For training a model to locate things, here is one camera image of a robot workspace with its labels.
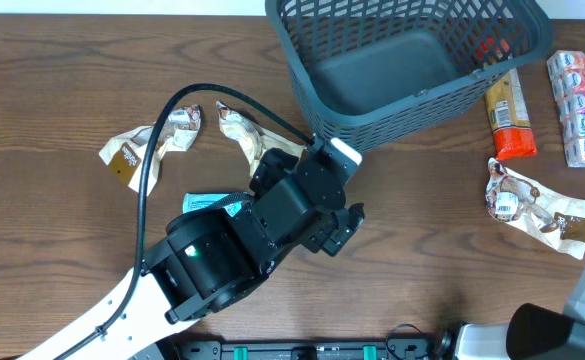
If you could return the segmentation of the dark grey plastic basket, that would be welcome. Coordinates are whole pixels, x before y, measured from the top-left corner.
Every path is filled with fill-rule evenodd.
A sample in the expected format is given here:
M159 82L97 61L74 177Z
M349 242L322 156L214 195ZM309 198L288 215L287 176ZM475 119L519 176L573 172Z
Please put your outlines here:
M467 112L544 57L533 0L266 0L312 132L359 152Z

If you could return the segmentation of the colourful tissue multipack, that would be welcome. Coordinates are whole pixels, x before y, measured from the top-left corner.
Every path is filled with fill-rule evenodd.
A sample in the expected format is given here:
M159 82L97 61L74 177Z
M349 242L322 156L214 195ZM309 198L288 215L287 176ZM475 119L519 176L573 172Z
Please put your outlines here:
M585 168L585 53L558 50L546 62L566 163Z

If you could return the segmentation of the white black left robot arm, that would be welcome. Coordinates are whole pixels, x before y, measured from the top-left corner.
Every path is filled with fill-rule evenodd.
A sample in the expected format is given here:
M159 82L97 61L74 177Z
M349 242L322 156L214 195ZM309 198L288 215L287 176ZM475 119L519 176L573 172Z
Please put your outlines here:
M325 145L296 168L291 161L267 151L251 183L255 198L235 215L207 207L175 218L146 253L129 303L95 339L76 346L121 304L128 279L26 358L128 359L247 297L297 246L335 256L364 219L344 191L362 156Z

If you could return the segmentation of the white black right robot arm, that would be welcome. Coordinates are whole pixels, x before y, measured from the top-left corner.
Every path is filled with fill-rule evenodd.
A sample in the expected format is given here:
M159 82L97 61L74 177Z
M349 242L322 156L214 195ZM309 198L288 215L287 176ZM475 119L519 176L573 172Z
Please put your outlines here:
M585 200L556 193L496 159L488 161L488 213L550 246L582 259ZM452 357L466 359L585 359L585 268L560 313L526 303L500 325L460 327Z

